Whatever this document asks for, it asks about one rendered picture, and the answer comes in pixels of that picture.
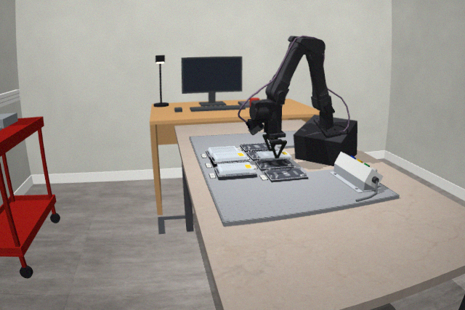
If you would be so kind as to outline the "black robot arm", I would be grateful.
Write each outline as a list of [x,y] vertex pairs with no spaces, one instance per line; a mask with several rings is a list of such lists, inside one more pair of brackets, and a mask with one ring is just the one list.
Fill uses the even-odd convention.
[[[306,55],[310,69],[312,106],[320,111],[320,117],[314,118],[314,122],[326,138],[341,135],[341,132],[333,122],[333,113],[335,113],[335,110],[332,107],[331,96],[326,86],[323,67],[323,53],[325,53],[326,45],[323,40],[307,37],[298,38],[293,42],[296,37],[298,38],[299,36],[290,36],[288,38],[288,41],[290,41],[288,49],[290,46],[291,48],[289,51],[287,50],[288,54],[286,52],[286,58],[281,62],[282,65],[280,64],[281,67],[279,67],[278,74],[272,77],[273,80],[276,76],[275,80],[267,85],[265,90],[267,98],[251,101],[249,108],[251,119],[248,119],[248,130],[252,136],[262,129],[268,134],[277,133],[277,121],[275,119],[282,118],[282,105],[285,104],[291,78],[304,54]],[[273,121],[268,120],[268,118],[273,119]]]

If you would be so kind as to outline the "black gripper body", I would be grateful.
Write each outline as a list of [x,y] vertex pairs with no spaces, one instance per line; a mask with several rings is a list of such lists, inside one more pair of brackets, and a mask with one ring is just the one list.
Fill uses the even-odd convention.
[[270,142],[282,142],[282,139],[274,139],[275,137],[277,137],[277,138],[286,137],[286,134],[282,131],[282,119],[275,119],[275,120],[277,121],[277,133],[276,134],[268,134],[266,131],[264,131],[264,132],[266,132],[266,138]]

